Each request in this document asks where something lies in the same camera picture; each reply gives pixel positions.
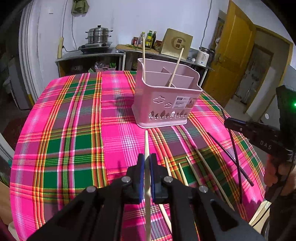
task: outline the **pink plaid tablecloth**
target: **pink plaid tablecloth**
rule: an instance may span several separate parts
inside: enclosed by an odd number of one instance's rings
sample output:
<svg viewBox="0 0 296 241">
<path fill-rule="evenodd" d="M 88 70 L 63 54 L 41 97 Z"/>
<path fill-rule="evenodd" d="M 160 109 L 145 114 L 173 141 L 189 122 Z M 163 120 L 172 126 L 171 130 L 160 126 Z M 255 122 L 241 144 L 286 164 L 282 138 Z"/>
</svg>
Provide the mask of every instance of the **pink plaid tablecloth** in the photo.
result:
<svg viewBox="0 0 296 241">
<path fill-rule="evenodd" d="M 135 165 L 144 152 L 144 130 L 131 110 L 135 72 L 118 71 L 67 76 L 53 80 L 32 109 L 20 135 L 11 174 L 11 207 L 17 233 L 27 239 L 58 210 L 89 185 L 106 186 Z M 181 179 L 178 163 L 190 186 L 197 182 L 185 156 L 203 184 L 218 188 L 195 151 L 198 147 L 235 210 L 250 220 L 264 197 L 263 166 L 241 134 L 234 139 L 241 167 L 243 203 L 238 199 L 236 166 L 208 136 L 210 132 L 233 154 L 220 106 L 202 93 L 183 126 L 149 129 L 150 153 L 159 164 L 168 157 L 172 176 Z M 163 216 L 152 205 L 153 240 L 170 240 Z M 122 239 L 145 240 L 145 207 L 126 205 Z"/>
</svg>

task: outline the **wooden door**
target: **wooden door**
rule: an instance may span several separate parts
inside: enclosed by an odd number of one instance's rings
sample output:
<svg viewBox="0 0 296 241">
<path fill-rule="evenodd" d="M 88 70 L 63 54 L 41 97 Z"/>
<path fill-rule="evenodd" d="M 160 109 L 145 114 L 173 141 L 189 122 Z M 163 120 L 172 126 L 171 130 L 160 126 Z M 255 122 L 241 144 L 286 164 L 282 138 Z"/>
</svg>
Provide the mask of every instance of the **wooden door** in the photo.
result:
<svg viewBox="0 0 296 241">
<path fill-rule="evenodd" d="M 202 86 L 222 107 L 234 95 L 246 70 L 254 45 L 256 27 L 229 1 L 226 21 L 206 82 Z"/>
</svg>

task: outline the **cloud cutout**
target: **cloud cutout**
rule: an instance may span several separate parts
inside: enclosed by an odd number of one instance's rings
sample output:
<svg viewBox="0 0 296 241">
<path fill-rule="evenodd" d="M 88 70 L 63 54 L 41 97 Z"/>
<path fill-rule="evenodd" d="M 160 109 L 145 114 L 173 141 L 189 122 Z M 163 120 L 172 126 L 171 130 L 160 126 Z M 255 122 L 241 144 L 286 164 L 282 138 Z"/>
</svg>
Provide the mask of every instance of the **cloud cutout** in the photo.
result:
<svg viewBox="0 0 296 241">
<path fill-rule="evenodd" d="M 173 104 L 170 103 L 170 102 L 168 102 L 168 103 L 165 104 L 165 108 L 170 108 L 170 107 L 172 107 L 172 106 L 173 106 Z"/>
<path fill-rule="evenodd" d="M 159 96 L 159 97 L 157 97 L 157 98 L 155 98 L 154 100 L 153 100 L 153 102 L 154 103 L 163 103 L 163 102 L 165 102 L 165 98 L 163 98 L 162 96 Z"/>
</svg>

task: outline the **bottle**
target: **bottle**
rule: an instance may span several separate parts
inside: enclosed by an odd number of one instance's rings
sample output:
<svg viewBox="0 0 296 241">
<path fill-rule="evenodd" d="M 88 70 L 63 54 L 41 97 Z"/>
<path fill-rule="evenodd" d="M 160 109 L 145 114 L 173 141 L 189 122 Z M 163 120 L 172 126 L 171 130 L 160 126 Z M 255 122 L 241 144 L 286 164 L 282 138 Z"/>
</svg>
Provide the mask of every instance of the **bottle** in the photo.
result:
<svg viewBox="0 0 296 241">
<path fill-rule="evenodd" d="M 137 46 L 142 48 L 143 40 L 145 39 L 145 32 L 142 32 L 138 38 Z"/>
<path fill-rule="evenodd" d="M 149 33 L 147 34 L 146 41 L 145 41 L 145 47 L 151 48 L 151 44 L 152 44 L 152 30 L 150 30 Z"/>
<path fill-rule="evenodd" d="M 151 43 L 151 48 L 152 48 L 152 49 L 155 49 L 155 48 L 154 48 L 155 40 L 156 40 L 156 31 L 154 31 L 154 34 L 152 35 L 152 43 Z"/>
</svg>

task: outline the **electrical wire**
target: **electrical wire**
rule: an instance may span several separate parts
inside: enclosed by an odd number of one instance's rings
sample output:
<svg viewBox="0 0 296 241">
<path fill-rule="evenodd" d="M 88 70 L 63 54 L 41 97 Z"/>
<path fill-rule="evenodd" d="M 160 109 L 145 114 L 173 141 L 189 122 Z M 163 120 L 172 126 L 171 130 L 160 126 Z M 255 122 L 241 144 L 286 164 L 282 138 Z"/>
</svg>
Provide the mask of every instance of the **electrical wire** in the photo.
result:
<svg viewBox="0 0 296 241">
<path fill-rule="evenodd" d="M 293 151 L 292 160 L 294 160 L 294 157 L 295 157 L 295 151 Z M 291 171 L 292 171 L 292 169 L 293 169 L 293 166 L 294 166 L 294 165 L 292 164 L 292 165 L 291 165 L 291 168 L 290 168 L 290 170 L 289 170 L 289 172 L 288 172 L 287 178 L 286 178 L 286 180 L 285 180 L 285 182 L 284 182 L 284 185 L 283 185 L 282 188 L 281 188 L 281 192 L 282 192 L 284 186 L 285 186 L 286 183 L 287 183 L 288 177 L 289 177 L 289 175 L 290 175 L 290 173 L 291 173 Z M 254 228 L 254 227 L 260 222 L 260 220 L 264 217 L 264 215 L 267 213 L 267 211 L 269 210 L 269 208 L 270 208 L 270 206 L 265 210 L 265 212 L 264 212 L 263 215 L 258 219 L 258 221 L 257 221 L 254 225 L 252 225 L 253 228 Z"/>
<path fill-rule="evenodd" d="M 65 49 L 65 51 L 68 52 L 68 53 L 79 51 L 79 49 L 78 50 L 67 51 L 64 45 L 63 45 L 63 49 Z"/>
<path fill-rule="evenodd" d="M 67 3 L 68 3 L 68 0 L 66 1 L 65 11 L 64 11 L 64 20 L 63 20 L 62 37 L 64 37 L 64 24 L 65 24 L 65 15 L 66 15 Z"/>
<path fill-rule="evenodd" d="M 206 21 L 206 23 L 205 23 L 205 30 L 207 29 L 207 22 L 208 22 L 209 17 L 210 17 L 210 12 L 211 12 L 211 8 L 212 8 L 212 1 L 213 1 L 213 0 L 211 0 L 209 13 L 208 13 L 208 15 L 207 15 L 207 21 Z M 203 35 L 203 37 L 202 37 L 202 42 L 203 42 L 203 39 L 205 38 L 205 30 L 204 30 L 204 35 Z"/>
<path fill-rule="evenodd" d="M 72 38 L 73 38 L 74 43 L 75 43 L 75 49 L 77 50 L 77 45 L 76 45 L 76 42 L 75 42 L 75 39 L 74 39 L 74 34 L 73 34 L 73 14 L 72 14 Z"/>
</svg>

